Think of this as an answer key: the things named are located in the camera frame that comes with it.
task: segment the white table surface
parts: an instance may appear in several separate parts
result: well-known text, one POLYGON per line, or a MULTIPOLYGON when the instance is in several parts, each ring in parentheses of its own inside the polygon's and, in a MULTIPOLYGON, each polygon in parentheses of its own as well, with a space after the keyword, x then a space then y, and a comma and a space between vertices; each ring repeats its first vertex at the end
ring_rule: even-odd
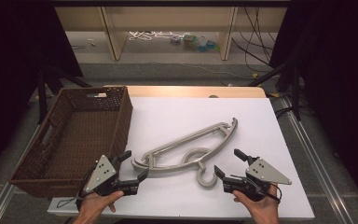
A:
MULTIPOLYGON (((310 219, 314 214, 298 178, 296 168, 284 142, 278 121, 267 98, 164 98, 131 97, 133 112, 126 150, 132 157, 121 164, 120 179, 134 179, 139 174, 131 165, 151 149, 218 122, 238 120, 238 130, 227 145, 206 162, 206 178, 212 177, 216 164, 228 175, 244 175, 248 167, 234 155, 238 148, 247 155, 259 156, 290 178, 292 185, 279 185, 282 201, 279 217, 310 219)), ((158 164, 176 164, 187 148, 213 147, 222 139, 219 133, 164 154, 158 164)), ((223 191, 220 179, 205 189, 197 182, 198 168, 171 174, 151 174, 141 183, 138 194, 115 202, 117 211, 108 208, 104 216, 131 218, 239 219, 250 217, 234 196, 223 191)), ((54 198, 48 212, 59 216, 76 216, 75 202, 57 208, 65 198, 54 198)))

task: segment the brown woven basket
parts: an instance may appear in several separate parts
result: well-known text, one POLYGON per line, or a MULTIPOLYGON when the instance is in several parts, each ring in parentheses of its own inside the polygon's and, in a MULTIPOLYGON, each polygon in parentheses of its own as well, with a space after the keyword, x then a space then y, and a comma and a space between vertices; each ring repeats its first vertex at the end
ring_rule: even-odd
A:
POLYGON ((61 89, 9 182, 34 197, 76 196, 95 161, 124 152, 131 114, 127 87, 61 89))

